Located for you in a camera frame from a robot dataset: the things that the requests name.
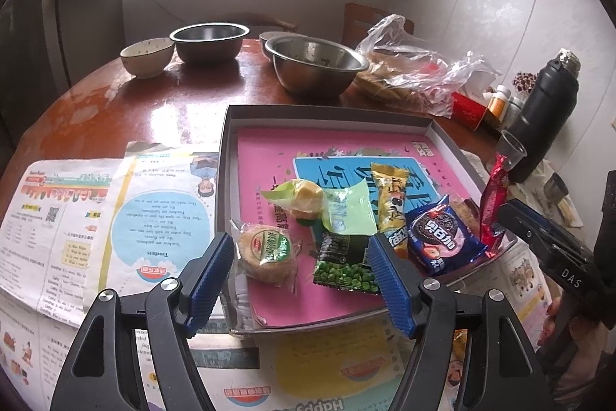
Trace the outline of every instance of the red candy wrapper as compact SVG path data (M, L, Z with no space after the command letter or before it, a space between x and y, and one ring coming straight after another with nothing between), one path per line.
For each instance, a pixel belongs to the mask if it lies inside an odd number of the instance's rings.
M507 201L509 187L509 174L503 166L505 161L505 156L496 153L496 162L479 205L479 240L488 246L485 253L490 258L495 256L505 231L497 221L498 208Z

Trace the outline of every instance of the plastic cup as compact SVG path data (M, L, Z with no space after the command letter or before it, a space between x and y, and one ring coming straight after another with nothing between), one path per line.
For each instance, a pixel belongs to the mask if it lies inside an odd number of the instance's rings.
M496 162L496 154L501 154L505 157L503 168L505 171L513 169L513 167L526 157L526 149L520 141L507 130L501 132L501 137L498 140L495 155L486 165L488 172L492 172Z

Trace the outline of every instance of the newspaper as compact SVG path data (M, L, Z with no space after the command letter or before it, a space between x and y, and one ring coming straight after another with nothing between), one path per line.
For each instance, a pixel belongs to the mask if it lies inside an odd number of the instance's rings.
M81 325L85 271L119 162L39 161L26 170L0 227L0 288Z
M33 411L49 409L82 309L99 290L148 291L203 253L213 237L217 166L216 153L190 146L28 168L0 227L0 364ZM461 289L493 287L536 344L551 299L526 244ZM219 409L384 411L412 342L388 317L253 340L215 320L189 347ZM164 409L146 332L137 332L137 350L150 410ZM440 411L454 408L460 359L452 354Z
M163 409L147 333L137 343L150 410ZM216 409L386 411L412 342L384 316L301 335L197 334L189 346Z
M92 244L84 308L105 288L121 296L149 291L204 253L214 237L217 169L218 153L199 146L122 160ZM214 315L223 315L220 302Z

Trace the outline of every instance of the qr code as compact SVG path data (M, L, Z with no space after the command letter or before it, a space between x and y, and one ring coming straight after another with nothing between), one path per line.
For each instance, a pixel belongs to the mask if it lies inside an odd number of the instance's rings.
M51 221L51 223L54 223L55 217L58 215L58 211L60 211L60 208L49 208L49 211L47 211L47 216L45 216L45 221Z

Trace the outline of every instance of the yellow snack bag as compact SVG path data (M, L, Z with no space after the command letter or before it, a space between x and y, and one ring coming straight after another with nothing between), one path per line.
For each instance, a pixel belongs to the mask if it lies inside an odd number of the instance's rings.
M371 163L370 169L379 191L377 228L385 234L398 256L408 258L404 202L407 198L407 180L410 173L404 168L377 163Z

